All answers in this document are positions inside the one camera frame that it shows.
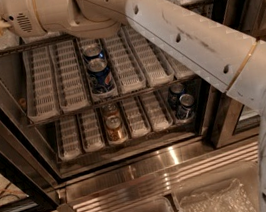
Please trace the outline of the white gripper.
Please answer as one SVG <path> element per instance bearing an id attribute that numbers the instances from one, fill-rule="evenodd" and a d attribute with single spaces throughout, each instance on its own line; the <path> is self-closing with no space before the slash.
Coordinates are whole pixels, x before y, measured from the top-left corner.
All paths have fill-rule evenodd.
<path id="1" fill-rule="evenodd" d="M 10 26 L 20 37 L 42 34 L 32 0 L 0 0 L 0 37 Z"/>

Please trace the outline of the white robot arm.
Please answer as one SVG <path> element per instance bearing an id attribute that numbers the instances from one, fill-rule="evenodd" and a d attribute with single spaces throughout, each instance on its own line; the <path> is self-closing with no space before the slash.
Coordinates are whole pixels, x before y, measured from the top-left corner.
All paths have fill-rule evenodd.
<path id="1" fill-rule="evenodd" d="M 240 177 L 266 212 L 266 0 L 0 0 L 0 212 L 150 212 Z"/>

